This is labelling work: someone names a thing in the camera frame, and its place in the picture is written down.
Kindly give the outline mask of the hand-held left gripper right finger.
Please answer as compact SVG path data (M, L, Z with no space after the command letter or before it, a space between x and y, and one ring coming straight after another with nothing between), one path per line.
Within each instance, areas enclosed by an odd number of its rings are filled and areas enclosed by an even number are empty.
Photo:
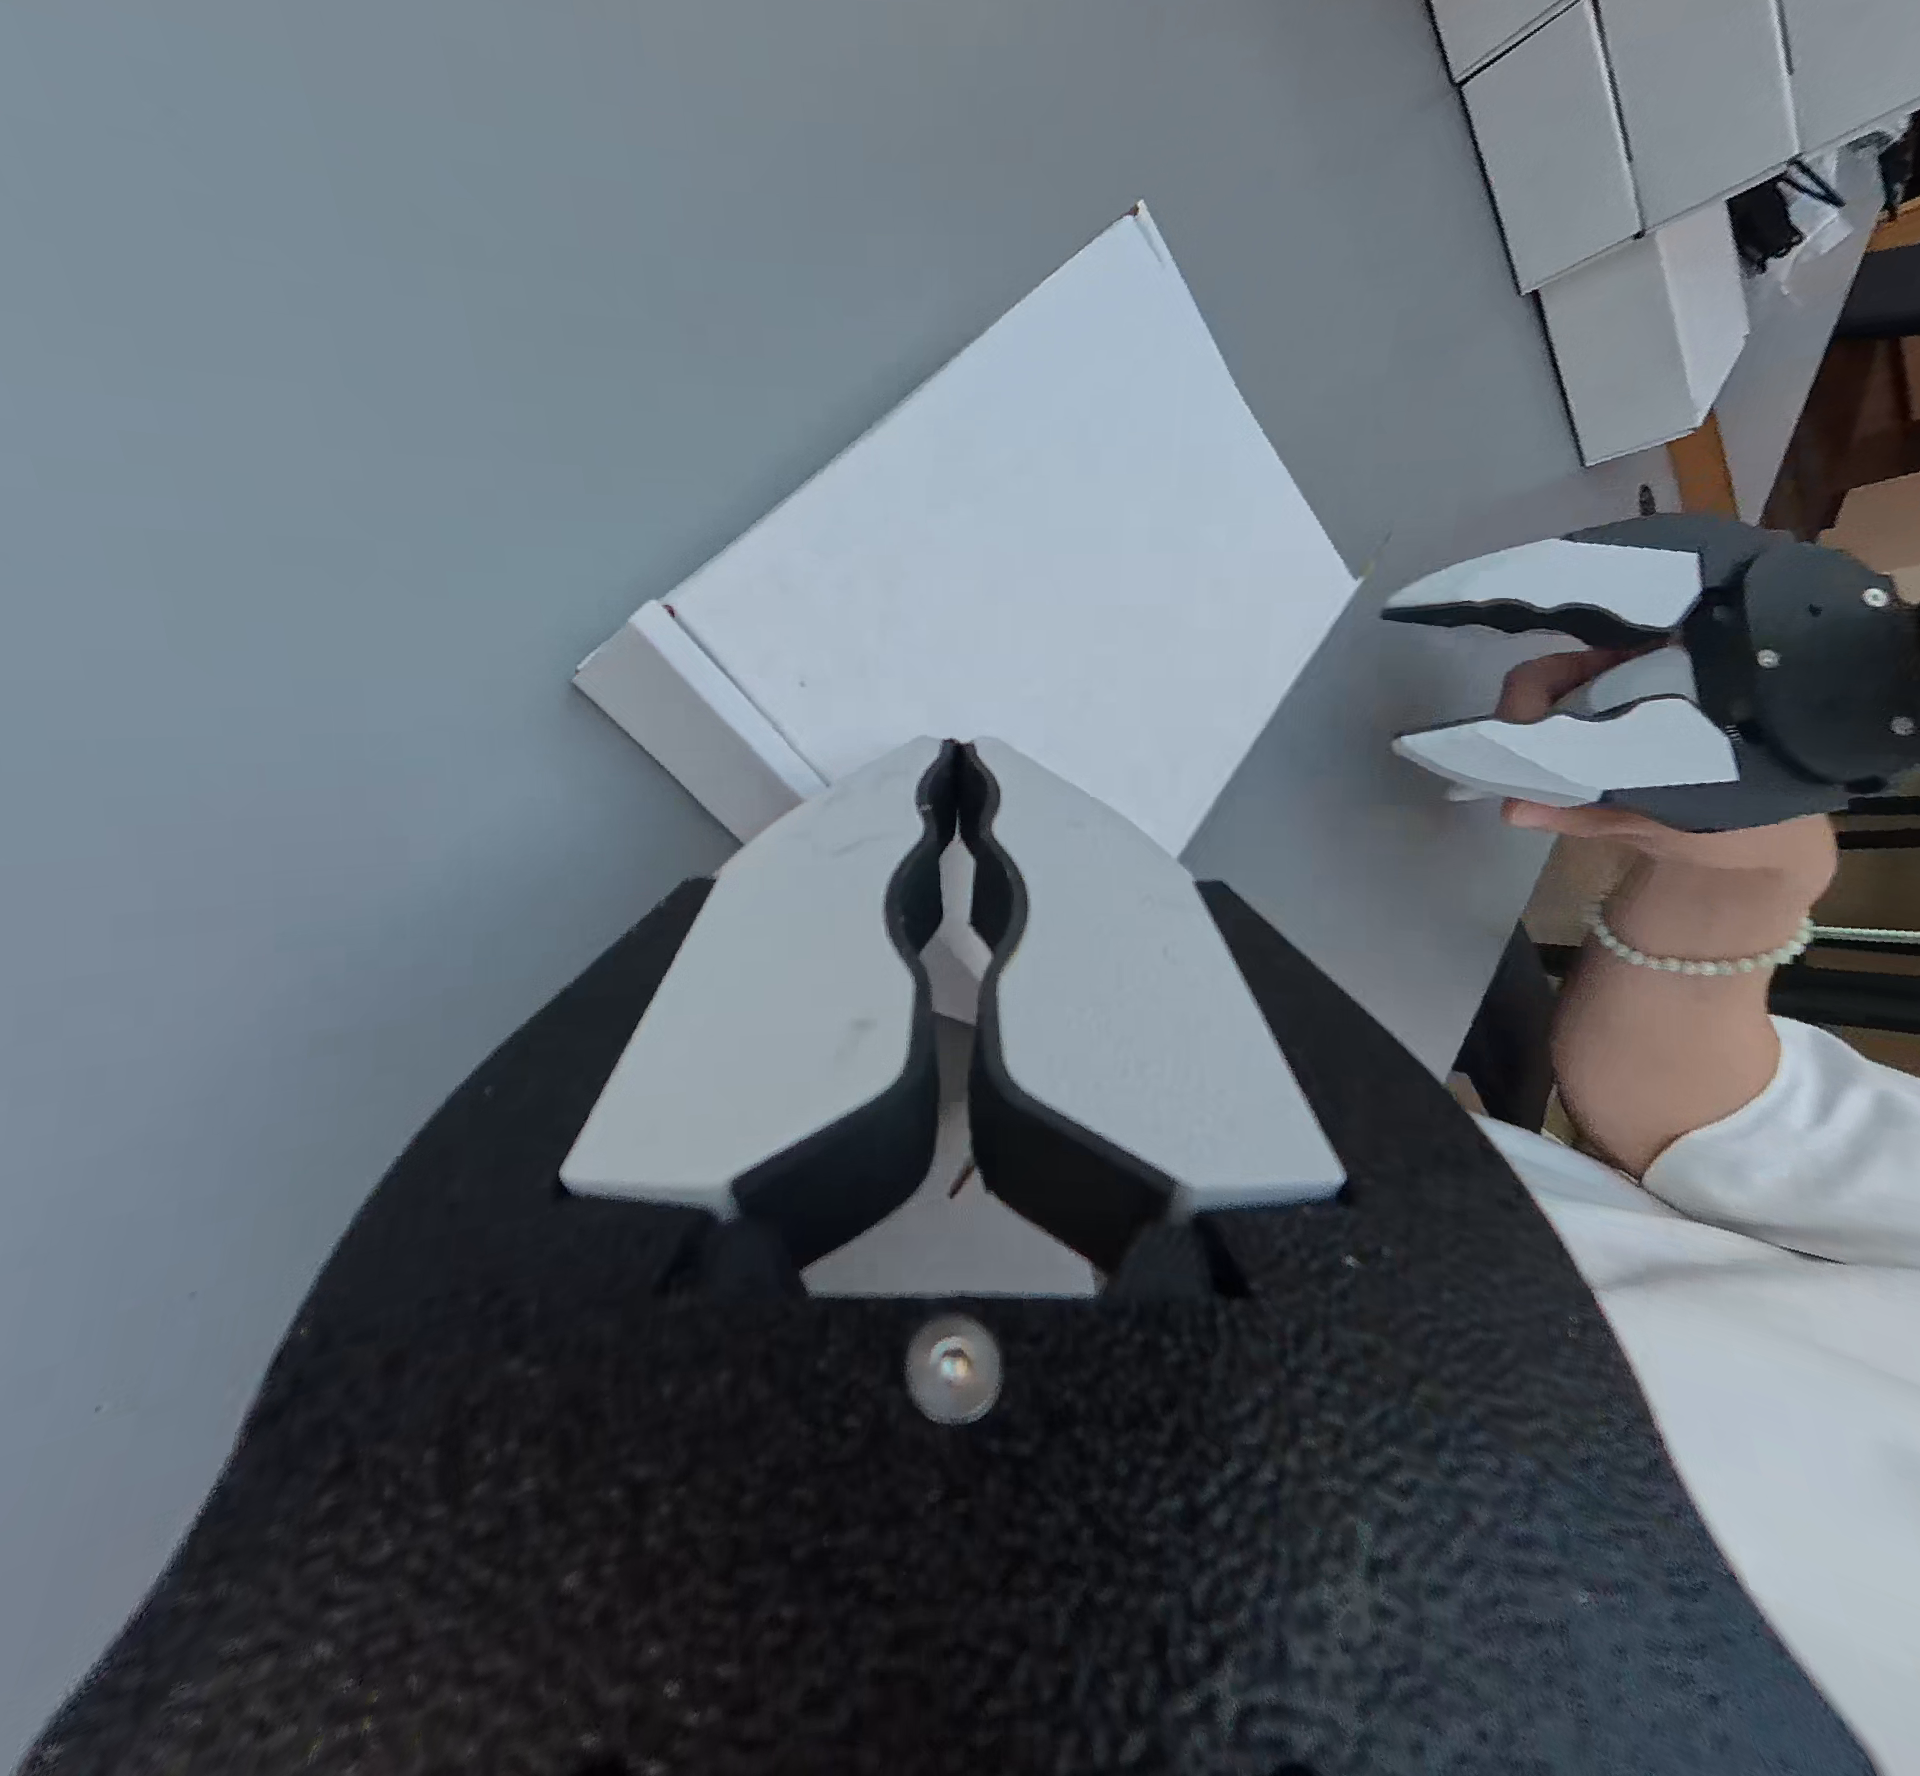
M969 1115L996 1200L1107 1276L1157 1227L1336 1199L1212 908L1146 830L1007 743L955 752L979 983Z

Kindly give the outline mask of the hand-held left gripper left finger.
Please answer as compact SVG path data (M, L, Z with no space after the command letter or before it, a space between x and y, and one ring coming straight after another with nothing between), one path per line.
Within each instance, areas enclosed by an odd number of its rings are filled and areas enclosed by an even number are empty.
M569 1195L756 1226L804 1271L922 1187L942 1091L920 953L957 754L916 736L713 878L561 1164Z

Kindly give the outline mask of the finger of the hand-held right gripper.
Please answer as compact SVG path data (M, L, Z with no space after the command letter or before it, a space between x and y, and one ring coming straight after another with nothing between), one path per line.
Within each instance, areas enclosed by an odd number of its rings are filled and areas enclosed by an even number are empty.
M1390 625L1570 637L1631 650L1676 634L1705 595L1701 556L1617 540L1528 540L1453 562L1396 592Z
M1479 719L1391 738L1391 752L1467 800L1581 808L1606 796L1736 783L1731 738L1690 700L1656 696L1605 714Z

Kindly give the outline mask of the white cardboard box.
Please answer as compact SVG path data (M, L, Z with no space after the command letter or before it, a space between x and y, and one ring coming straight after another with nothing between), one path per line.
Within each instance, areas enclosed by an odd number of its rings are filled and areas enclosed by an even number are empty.
M1352 589L1136 205L573 683L739 841L995 736L1180 853Z

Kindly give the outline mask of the person's right hand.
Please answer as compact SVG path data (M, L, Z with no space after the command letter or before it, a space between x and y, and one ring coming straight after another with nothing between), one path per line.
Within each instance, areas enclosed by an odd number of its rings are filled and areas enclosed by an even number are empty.
M1511 828L1614 858L1611 931L1629 948L1690 960L1745 958L1796 937L1837 872L1836 830L1813 815L1767 828L1688 833L1641 815L1507 800Z

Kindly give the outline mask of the stack of white boxes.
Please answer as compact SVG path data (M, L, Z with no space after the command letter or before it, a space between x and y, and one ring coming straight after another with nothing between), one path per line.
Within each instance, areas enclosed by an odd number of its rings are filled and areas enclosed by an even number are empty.
M1747 335L1728 203L1915 113L1915 0L1426 0L1588 467L1690 433Z

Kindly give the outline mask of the person's white shirt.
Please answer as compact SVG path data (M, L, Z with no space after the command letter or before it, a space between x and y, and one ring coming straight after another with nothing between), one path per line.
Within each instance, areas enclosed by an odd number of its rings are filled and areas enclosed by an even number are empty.
M1918 1085L1777 1020L1770 1085L1631 1180L1479 1118L1728 1566L1879 1772L1918 1770Z

